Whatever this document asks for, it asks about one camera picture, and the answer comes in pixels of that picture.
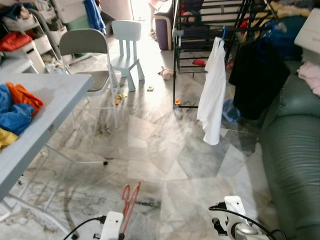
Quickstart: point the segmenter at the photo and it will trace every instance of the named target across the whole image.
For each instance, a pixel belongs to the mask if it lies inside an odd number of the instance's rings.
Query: wall
[[[115,20],[133,20],[130,0],[101,0],[102,11]]]

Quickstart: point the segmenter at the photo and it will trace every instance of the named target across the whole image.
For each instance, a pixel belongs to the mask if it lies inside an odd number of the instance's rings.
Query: chair backrest
[[[113,35],[119,40],[120,55],[124,55],[124,42],[126,48],[126,55],[129,57],[131,55],[130,51],[130,41],[133,45],[133,57],[137,59],[137,41],[141,37],[141,23],[137,21],[125,21],[125,20],[115,20],[111,23]]]
[[[60,39],[59,48],[62,56],[80,53],[108,53],[105,36],[95,29],[66,32]]]

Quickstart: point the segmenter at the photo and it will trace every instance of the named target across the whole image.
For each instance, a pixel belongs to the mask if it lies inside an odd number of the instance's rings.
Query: black cable
[[[230,210],[223,209],[223,208],[216,208],[216,207],[214,207],[214,206],[209,207],[209,210],[210,210],[210,211],[221,211],[221,212],[226,212],[226,213],[230,213],[230,214],[237,215],[237,216],[239,216],[239,217],[241,217],[241,218],[243,218],[243,219],[246,219],[246,220],[250,221],[251,223],[257,225],[257,226],[258,226],[259,228],[261,228],[268,236],[270,236],[270,237],[272,238],[272,240],[277,240],[277,239],[275,238],[275,236],[274,236],[268,229],[266,229],[266,228],[265,228],[264,226],[262,226],[260,223],[252,220],[251,218],[249,218],[249,217],[247,217],[247,216],[244,216],[244,215],[242,215],[242,214],[240,214],[240,213],[237,213],[237,212],[235,212],[235,211],[230,211]]]
[[[88,222],[91,222],[93,220],[98,220],[100,221],[101,224],[104,224],[105,223],[105,220],[106,220],[106,216],[99,216],[99,217],[93,217],[93,218],[90,218],[82,223],[80,223],[78,226],[76,226],[71,232],[69,232],[69,234],[63,239],[63,240],[66,240],[68,237],[71,236],[71,234],[73,234],[78,228],[80,228],[82,225],[88,223]]]
[[[287,240],[286,234],[285,234],[283,231],[281,231],[280,229],[275,229],[275,230],[273,230],[272,232],[270,232],[270,234],[274,235],[276,232],[281,233],[281,235],[283,236],[283,239],[284,239],[284,240]]]

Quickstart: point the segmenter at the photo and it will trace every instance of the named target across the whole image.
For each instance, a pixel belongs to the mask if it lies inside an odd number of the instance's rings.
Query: clothes drying rack
[[[192,74],[193,78],[195,73],[206,73],[205,66],[193,65],[192,62],[195,59],[206,60],[209,58],[215,37],[222,37],[224,35],[225,63],[227,63],[233,45],[239,43],[237,33],[247,32],[246,39],[248,39],[254,32],[273,29],[272,26],[252,26],[253,21],[260,20],[262,22],[264,19],[276,20],[278,23],[276,29],[286,32],[286,26],[281,23],[268,0],[264,0],[261,3],[257,3],[256,0],[174,0],[173,4],[173,109],[198,108],[196,105],[183,105],[176,102],[177,71],[179,74]],[[199,11],[199,14],[195,15],[195,22],[183,22],[182,19],[185,19],[186,16],[182,15],[181,12],[192,9],[212,9],[214,13],[201,14]],[[267,14],[262,18],[256,18],[257,13]],[[208,19],[208,17],[217,18],[218,16],[234,17],[202,20],[203,17]],[[247,27],[241,27],[244,20],[248,20]]]

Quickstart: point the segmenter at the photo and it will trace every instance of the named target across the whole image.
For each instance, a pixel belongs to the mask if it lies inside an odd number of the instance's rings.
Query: gray folding chair
[[[136,65],[138,70],[139,80],[144,80],[145,76],[142,71],[139,58],[137,57],[137,41],[141,36],[141,23],[136,21],[116,20],[111,23],[113,35],[119,40],[120,56],[113,59],[111,64],[114,70],[121,71],[123,77],[127,77],[128,87],[130,92],[136,90],[134,81],[131,76],[131,69]],[[131,54],[130,41],[133,45],[133,55]]]
[[[115,127],[118,127],[117,112],[115,104],[116,90],[120,91],[120,86],[117,77],[110,63],[110,56],[108,52],[108,44],[105,36],[95,29],[79,29],[66,32],[60,39],[59,43],[60,54],[62,56],[80,54],[80,53],[100,53],[106,54],[106,64],[108,71],[86,71],[77,72],[76,74],[90,74],[94,80],[92,88],[87,92],[88,97],[102,95],[107,89],[111,92],[112,107],[99,107],[89,109],[108,110],[113,109]],[[66,72],[66,65],[63,61],[63,68]]]

